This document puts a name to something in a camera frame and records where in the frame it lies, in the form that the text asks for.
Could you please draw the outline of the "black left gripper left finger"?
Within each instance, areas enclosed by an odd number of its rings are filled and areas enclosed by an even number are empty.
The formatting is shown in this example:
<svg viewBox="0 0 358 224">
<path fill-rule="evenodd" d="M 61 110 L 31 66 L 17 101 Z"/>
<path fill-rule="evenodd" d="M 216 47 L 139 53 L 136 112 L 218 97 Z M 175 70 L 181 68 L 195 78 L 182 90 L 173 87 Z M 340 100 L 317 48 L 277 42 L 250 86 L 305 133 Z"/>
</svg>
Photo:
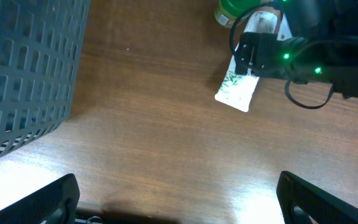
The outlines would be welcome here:
<svg viewBox="0 0 358 224">
<path fill-rule="evenodd" d="M 80 190 L 67 174 L 0 210 L 0 224 L 74 223 Z"/>
</svg>

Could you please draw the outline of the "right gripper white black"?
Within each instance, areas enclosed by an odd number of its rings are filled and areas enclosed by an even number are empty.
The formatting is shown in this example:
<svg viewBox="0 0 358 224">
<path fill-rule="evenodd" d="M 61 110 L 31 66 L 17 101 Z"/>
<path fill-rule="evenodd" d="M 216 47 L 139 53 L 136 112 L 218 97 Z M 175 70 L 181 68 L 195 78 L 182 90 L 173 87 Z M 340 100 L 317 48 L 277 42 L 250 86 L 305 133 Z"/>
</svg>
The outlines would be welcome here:
<svg viewBox="0 0 358 224">
<path fill-rule="evenodd" d="M 304 37 L 284 41 L 277 34 L 246 32 L 234 52 L 235 73 L 260 78 L 290 80 L 295 83 L 332 83 L 323 73 L 323 48 Z"/>
</svg>

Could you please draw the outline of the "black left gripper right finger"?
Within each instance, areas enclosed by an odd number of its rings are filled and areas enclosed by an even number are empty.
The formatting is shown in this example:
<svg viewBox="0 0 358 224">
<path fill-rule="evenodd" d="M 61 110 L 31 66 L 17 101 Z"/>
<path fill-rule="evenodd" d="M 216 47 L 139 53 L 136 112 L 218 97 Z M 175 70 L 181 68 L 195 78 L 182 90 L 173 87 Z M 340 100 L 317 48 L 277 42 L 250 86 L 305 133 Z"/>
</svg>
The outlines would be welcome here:
<svg viewBox="0 0 358 224">
<path fill-rule="evenodd" d="M 283 171 L 276 189 L 285 223 L 358 223 L 358 208 Z"/>
</svg>

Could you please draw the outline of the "white tube with tan cap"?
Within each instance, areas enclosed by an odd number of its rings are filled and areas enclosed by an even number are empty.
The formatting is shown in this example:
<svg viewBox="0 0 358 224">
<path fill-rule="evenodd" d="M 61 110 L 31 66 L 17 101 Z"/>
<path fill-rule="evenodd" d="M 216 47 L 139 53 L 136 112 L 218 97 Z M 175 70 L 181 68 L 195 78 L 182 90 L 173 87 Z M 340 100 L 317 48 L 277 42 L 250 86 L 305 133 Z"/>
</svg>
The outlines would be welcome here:
<svg viewBox="0 0 358 224">
<path fill-rule="evenodd" d="M 267 11 L 254 12 L 244 28 L 244 32 L 255 33 L 273 34 L 276 30 L 278 30 L 277 40 L 284 41 L 293 37 L 286 15 L 283 15 L 280 24 L 278 24 L 278 17 Z M 248 112 L 259 77 L 254 76 L 252 70 L 248 70 L 245 75 L 236 75 L 235 67 L 236 62 L 234 57 L 231 57 L 224 80 L 215 94 L 215 100 L 243 112 Z"/>
</svg>

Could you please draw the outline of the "green lidded jar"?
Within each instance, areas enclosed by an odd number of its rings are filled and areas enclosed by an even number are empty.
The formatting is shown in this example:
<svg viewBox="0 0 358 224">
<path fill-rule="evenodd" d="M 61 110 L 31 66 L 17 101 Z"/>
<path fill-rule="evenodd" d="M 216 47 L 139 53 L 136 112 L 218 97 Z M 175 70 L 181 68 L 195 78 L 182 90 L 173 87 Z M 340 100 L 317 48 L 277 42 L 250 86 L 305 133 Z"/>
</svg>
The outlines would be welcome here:
<svg viewBox="0 0 358 224">
<path fill-rule="evenodd" d="M 251 7 L 260 4 L 260 0 L 219 0 L 214 10 L 216 21 L 223 27 L 231 28 L 235 20 Z"/>
</svg>

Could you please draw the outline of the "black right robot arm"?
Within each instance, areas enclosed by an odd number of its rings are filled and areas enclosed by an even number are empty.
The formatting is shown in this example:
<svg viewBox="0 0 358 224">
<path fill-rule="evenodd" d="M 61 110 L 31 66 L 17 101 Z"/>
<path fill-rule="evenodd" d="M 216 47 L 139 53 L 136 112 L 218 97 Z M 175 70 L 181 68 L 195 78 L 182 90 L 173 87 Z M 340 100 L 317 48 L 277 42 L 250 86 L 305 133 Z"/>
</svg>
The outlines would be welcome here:
<svg viewBox="0 0 358 224">
<path fill-rule="evenodd" d="M 245 32 L 235 46 L 234 23 L 229 47 L 236 74 L 252 70 L 260 78 L 284 80 L 285 95 L 299 107 L 304 105 L 291 96 L 291 83 L 329 83 L 329 98 L 334 93 L 358 98 L 358 1 L 281 0 L 262 6 L 287 18 L 292 37 Z"/>
</svg>

